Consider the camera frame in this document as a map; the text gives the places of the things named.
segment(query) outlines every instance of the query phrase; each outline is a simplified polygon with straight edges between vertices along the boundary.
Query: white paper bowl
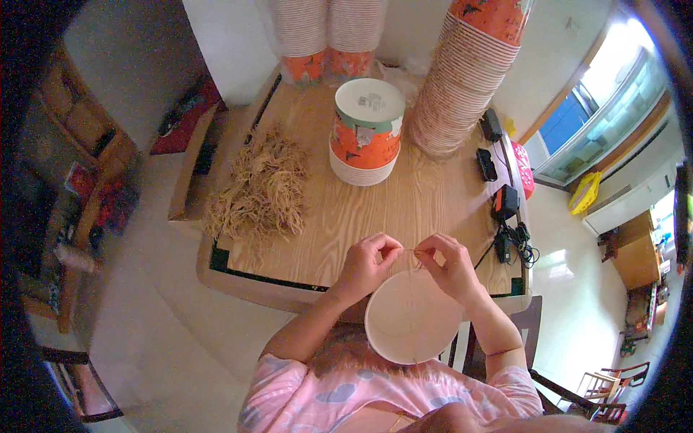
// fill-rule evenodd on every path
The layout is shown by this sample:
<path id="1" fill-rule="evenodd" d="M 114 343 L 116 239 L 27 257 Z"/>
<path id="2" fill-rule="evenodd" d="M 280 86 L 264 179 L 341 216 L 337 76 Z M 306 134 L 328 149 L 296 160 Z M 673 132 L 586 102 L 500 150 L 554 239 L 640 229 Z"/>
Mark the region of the white paper bowl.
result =
<path id="1" fill-rule="evenodd" d="M 393 275 L 373 293 L 366 307 L 366 335 L 386 360 L 419 364 L 445 350 L 463 313 L 426 269 L 410 269 Z"/>

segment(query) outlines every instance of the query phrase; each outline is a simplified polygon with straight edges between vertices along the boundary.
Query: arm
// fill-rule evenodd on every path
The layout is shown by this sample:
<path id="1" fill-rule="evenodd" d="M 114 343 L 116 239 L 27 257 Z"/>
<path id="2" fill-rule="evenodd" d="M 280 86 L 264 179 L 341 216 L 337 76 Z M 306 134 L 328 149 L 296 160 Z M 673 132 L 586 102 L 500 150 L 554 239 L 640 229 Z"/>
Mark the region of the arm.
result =
<path id="1" fill-rule="evenodd" d="M 416 251 L 416 257 L 438 286 L 467 311 L 479 345 L 486 354 L 486 378 L 492 378 L 506 366 L 526 369 L 522 337 L 479 282 L 467 248 L 451 236 L 435 234 L 421 242 Z M 436 251 L 446 259 L 443 266 L 433 257 Z"/>
<path id="2" fill-rule="evenodd" d="M 284 360 L 307 363 L 340 315 L 380 287 L 402 251 L 399 242 L 383 233 L 368 236 L 349 248 L 337 282 L 315 305 L 274 334 L 260 357 L 271 353 Z M 383 257 L 380 263 L 378 252 Z"/>

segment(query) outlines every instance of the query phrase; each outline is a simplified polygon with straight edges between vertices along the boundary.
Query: white wall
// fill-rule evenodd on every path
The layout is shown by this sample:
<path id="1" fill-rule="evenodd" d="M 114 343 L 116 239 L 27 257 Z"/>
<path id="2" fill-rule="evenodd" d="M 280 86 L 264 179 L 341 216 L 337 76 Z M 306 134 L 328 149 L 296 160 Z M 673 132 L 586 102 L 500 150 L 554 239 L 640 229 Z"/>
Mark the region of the white wall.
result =
<path id="1" fill-rule="evenodd" d="M 544 161 L 549 159 L 549 150 L 546 148 L 544 138 L 539 131 L 535 132 L 523 146 L 527 151 L 529 166 L 538 168 Z"/>
<path id="2" fill-rule="evenodd" d="M 565 86 L 606 24 L 611 0 L 535 0 L 512 69 L 493 97 L 519 139 Z M 568 30 L 572 18 L 575 26 Z"/>
<path id="3" fill-rule="evenodd" d="M 91 0 L 64 34 L 82 79 L 140 150 L 204 71 L 178 1 Z"/>
<path id="4" fill-rule="evenodd" d="M 209 73 L 227 105 L 251 103 L 277 58 L 247 0 L 183 0 Z"/>
<path id="5" fill-rule="evenodd" d="M 390 0 L 378 58 L 430 60 L 450 0 Z"/>

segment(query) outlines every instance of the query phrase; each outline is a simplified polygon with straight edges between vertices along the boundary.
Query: orange patterned bowl stack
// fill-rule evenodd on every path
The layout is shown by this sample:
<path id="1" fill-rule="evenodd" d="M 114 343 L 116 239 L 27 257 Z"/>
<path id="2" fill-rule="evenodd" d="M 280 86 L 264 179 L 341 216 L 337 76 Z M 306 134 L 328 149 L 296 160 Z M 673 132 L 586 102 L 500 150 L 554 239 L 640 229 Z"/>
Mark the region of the orange patterned bowl stack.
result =
<path id="1" fill-rule="evenodd" d="M 454 0 L 406 133 L 429 156 L 469 138 L 520 50 L 532 0 Z"/>
<path id="2" fill-rule="evenodd" d="M 386 0 L 331 0 L 328 45 L 335 75 L 368 75 L 383 32 L 386 6 Z"/>
<path id="3" fill-rule="evenodd" d="M 373 51 L 364 53 L 347 53 L 330 48 L 330 65 L 332 73 L 337 76 L 363 77 L 373 64 Z"/>
<path id="4" fill-rule="evenodd" d="M 405 99 L 393 85 L 358 78 L 335 94 L 330 166 L 348 184 L 371 186 L 389 176 L 399 155 Z"/>
<path id="5" fill-rule="evenodd" d="M 326 50 L 323 50 L 302 57 L 284 56 L 281 58 L 282 73 L 288 74 L 294 83 L 315 82 L 322 78 L 325 68 L 325 52 Z"/>
<path id="6" fill-rule="evenodd" d="M 282 54 L 282 76 L 309 84 L 324 73 L 327 49 L 325 0 L 271 0 L 274 36 Z"/>

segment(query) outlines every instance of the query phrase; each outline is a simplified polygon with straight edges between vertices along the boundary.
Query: black table corner trim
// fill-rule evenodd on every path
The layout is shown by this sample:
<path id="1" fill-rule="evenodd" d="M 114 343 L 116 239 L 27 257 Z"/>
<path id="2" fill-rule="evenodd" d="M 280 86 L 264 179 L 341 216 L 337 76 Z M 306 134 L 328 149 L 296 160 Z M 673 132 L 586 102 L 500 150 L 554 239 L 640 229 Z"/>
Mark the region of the black table corner trim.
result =
<path id="1" fill-rule="evenodd" d="M 241 276 L 243 278 L 261 281 L 262 283 L 270 283 L 283 285 L 286 287 L 291 287 L 295 289 L 310 290 L 312 292 L 326 292 L 328 287 L 324 285 L 313 285 L 305 283 L 297 283 L 295 281 L 280 280 L 276 278 L 270 278 L 269 276 L 262 276 L 256 274 L 250 274 L 249 272 L 236 271 L 234 269 L 229 269 L 227 263 L 229 262 L 229 252 L 225 249 L 219 249 L 216 246 L 216 240 L 212 244 L 212 252 L 209 258 L 209 269 L 217 272 L 224 272 L 225 274 Z"/>

